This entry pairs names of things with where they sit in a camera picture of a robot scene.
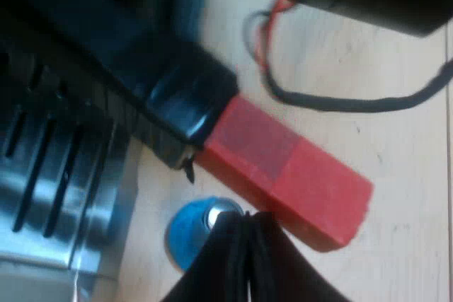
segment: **light wood surface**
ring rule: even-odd
[[[375,185],[366,221],[348,247],[321,254],[294,240],[297,247],[353,301],[448,301],[447,92],[412,110],[377,115],[320,113],[276,103],[241,40],[247,14],[269,3],[207,0],[204,46],[236,71],[252,102]],[[420,88],[445,55],[445,28],[420,39],[300,6],[278,21],[272,63],[286,88],[377,98]],[[166,256],[164,232],[190,200],[233,197],[254,211],[200,168],[192,186],[149,150],[141,162],[117,302],[160,301],[180,278]]]

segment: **red wire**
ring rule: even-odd
[[[270,12],[268,22],[260,28],[258,31],[258,41],[256,45],[256,56],[258,59],[258,63],[263,69],[267,69],[268,65],[266,64],[264,54],[266,52],[263,51],[261,48],[262,41],[266,44],[266,51],[270,48],[270,42],[272,39],[273,28],[275,25],[275,20],[277,19],[278,13],[288,10],[294,7],[296,3],[294,0],[276,0],[274,6],[272,7],[272,11]]]

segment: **red plastic piece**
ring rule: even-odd
[[[239,95],[196,161],[319,251],[352,240],[372,195],[370,181]]]

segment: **shiny metal part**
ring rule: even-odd
[[[1,75],[0,301],[111,301],[142,144],[47,71]]]

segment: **metal vent slot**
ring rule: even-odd
[[[6,142],[5,157],[10,158],[14,155],[17,143],[22,135],[23,125],[25,124],[26,118],[27,118],[26,112],[22,111],[21,109],[16,110],[11,125],[12,126],[10,130],[11,132],[9,133],[8,140]]]
[[[33,73],[30,77],[30,82],[28,83],[28,89],[31,91],[35,90],[39,83],[41,82],[42,73],[44,71],[44,65],[40,61],[35,62],[35,67],[33,69]]]
[[[47,219],[46,227],[44,230],[44,237],[49,238],[52,236],[57,225],[58,216],[62,209],[64,194],[68,186],[69,179],[74,168],[74,161],[76,160],[77,153],[80,148],[81,140],[84,136],[84,128],[79,125],[72,135],[71,146],[63,160],[63,170],[59,175],[57,193],[55,195],[52,208]]]
[[[25,215],[30,208],[30,202],[33,195],[33,189],[35,188],[36,180],[40,172],[42,162],[44,161],[44,156],[47,150],[47,147],[50,142],[50,138],[55,130],[55,121],[48,120],[45,123],[45,126],[42,128],[40,137],[38,139],[38,147],[35,150],[33,155],[33,161],[31,163],[31,169],[29,172],[27,184],[25,186],[25,191],[22,196],[21,203],[19,205],[18,212],[16,214],[16,220],[13,225],[13,232],[19,232],[23,227],[23,222],[25,220]]]

